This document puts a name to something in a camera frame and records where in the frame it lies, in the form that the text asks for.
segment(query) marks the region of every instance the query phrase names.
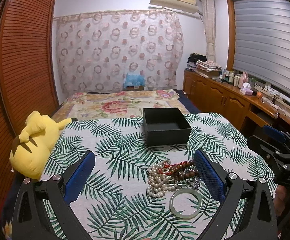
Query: open box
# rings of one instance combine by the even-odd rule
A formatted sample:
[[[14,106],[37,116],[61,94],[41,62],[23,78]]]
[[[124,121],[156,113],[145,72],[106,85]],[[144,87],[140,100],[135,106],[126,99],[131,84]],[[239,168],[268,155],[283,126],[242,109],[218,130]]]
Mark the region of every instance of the open box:
[[[148,146],[185,144],[192,131],[178,108],[144,108],[143,127]]]

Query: window blind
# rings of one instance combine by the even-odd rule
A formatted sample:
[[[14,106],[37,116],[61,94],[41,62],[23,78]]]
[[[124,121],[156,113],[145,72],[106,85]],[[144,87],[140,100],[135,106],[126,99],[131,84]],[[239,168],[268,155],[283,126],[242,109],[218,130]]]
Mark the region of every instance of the window blind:
[[[233,68],[290,94],[290,3],[232,0],[236,42]]]

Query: white wall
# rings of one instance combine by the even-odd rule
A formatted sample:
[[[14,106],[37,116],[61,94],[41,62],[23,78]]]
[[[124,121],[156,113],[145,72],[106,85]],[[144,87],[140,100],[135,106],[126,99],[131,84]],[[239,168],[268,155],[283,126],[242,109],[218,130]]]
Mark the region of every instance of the white wall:
[[[149,1],[150,0],[56,0],[54,17],[106,10],[146,10],[148,9],[148,6],[150,6]],[[201,2],[199,2],[198,5],[202,11]],[[182,14],[178,14],[178,16],[184,34],[184,52],[179,63],[176,80],[178,84],[177,87],[182,89],[184,70],[188,57],[193,52],[206,55],[206,37],[204,33],[204,24],[200,19]],[[63,95],[59,84],[57,61],[55,60],[57,58],[55,55],[55,32],[56,29],[53,28],[53,69],[58,99],[60,103],[62,103],[65,99],[65,96]]]
[[[216,62],[223,69],[227,67],[228,42],[229,42],[229,16],[227,0],[215,0],[216,14]]]

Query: patterned curtain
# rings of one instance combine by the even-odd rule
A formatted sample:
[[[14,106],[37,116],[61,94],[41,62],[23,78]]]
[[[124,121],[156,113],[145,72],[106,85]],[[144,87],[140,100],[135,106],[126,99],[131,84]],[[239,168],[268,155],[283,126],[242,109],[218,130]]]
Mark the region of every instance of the patterned curtain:
[[[216,62],[215,52],[215,3],[214,0],[201,0],[207,42],[207,60]]]
[[[106,11],[59,17],[57,56],[65,95],[176,88],[183,33],[170,11]]]

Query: pikachu plush toy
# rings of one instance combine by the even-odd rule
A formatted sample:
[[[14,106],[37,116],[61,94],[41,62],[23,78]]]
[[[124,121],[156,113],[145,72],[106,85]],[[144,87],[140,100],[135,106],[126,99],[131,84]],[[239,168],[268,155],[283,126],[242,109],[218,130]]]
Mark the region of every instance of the pikachu plush toy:
[[[48,115],[33,111],[26,119],[26,126],[12,143],[9,160],[12,167],[31,179],[40,179],[48,157],[64,127],[76,118],[56,123]]]

